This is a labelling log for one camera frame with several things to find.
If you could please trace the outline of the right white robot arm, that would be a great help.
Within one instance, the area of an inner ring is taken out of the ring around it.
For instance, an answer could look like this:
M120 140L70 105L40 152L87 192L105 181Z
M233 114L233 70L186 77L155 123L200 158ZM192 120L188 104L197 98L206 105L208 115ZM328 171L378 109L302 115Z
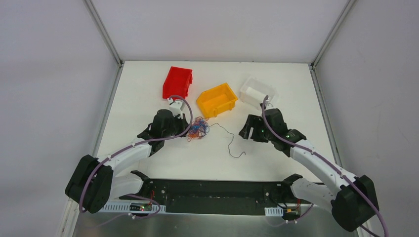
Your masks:
M310 170L322 183L301 175L283 180L281 198L306 200L330 212L346 231L352 232L377 215L379 205L375 185L368 176L360 177L328 161L297 129L289 129L279 109L266 109L262 115L248 115L239 135L255 142L272 143L274 148Z

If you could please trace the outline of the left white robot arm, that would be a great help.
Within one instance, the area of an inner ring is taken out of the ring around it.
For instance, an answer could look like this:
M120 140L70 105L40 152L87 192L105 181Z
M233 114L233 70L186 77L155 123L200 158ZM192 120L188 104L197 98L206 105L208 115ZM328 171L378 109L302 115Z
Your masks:
M188 125L185 114L158 110L153 121L131 144L101 158L83 156L65 188L65 195L77 202L83 212L90 213L98 212L108 200L127 194L146 199L151 192L149 184L135 172L119 174L135 162L154 155L166 140L184 137Z

